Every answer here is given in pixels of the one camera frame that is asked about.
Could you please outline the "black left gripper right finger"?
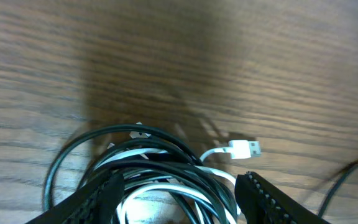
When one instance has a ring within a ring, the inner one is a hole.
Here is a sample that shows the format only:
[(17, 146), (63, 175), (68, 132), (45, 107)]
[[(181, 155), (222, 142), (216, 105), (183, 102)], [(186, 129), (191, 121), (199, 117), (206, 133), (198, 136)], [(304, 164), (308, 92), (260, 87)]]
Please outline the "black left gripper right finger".
[(328, 224), (256, 172), (237, 176), (234, 195), (248, 224)]

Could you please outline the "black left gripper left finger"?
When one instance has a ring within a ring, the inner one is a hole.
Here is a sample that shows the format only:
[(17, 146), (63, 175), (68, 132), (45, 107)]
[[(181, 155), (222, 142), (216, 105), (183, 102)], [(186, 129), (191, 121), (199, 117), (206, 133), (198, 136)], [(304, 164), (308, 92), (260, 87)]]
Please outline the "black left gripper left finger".
[(27, 223), (117, 223), (116, 208), (123, 196), (123, 174), (106, 172)]

